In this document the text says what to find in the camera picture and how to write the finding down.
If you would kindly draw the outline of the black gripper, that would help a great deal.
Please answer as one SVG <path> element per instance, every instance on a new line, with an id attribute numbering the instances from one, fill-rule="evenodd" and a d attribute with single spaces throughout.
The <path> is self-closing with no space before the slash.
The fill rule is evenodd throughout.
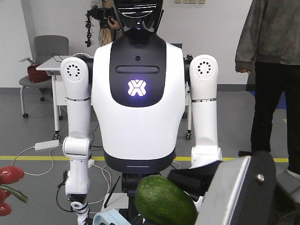
<path id="1" fill-rule="evenodd" d="M 194 200 L 197 225 L 300 223 L 300 208 L 279 184 L 267 152 L 171 170 L 167 178 Z"/>

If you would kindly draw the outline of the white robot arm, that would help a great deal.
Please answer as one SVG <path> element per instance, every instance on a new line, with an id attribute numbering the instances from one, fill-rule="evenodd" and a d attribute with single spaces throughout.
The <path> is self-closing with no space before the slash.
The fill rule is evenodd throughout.
<path id="1" fill-rule="evenodd" d="M 195 146 L 191 168 L 178 171 L 179 183 L 163 179 L 135 199 L 138 214 L 156 225 L 278 225 L 300 221 L 300 210 L 276 184 L 274 163 L 264 153 L 223 162 L 217 135 L 218 64 L 200 55 L 185 68 L 180 50 L 117 59 L 69 57 L 60 73 L 66 91 L 70 159 L 66 194 L 86 197 L 90 180 L 90 110 L 100 125 L 105 161 L 114 170 L 146 175 L 159 172 L 175 157 L 185 110 L 185 74 L 189 73 Z"/>
<path id="2" fill-rule="evenodd" d="M 218 63 L 213 56 L 202 54 L 189 66 L 191 114 L 195 146 L 191 149 L 191 167 L 222 160 L 218 145 L 217 82 Z"/>

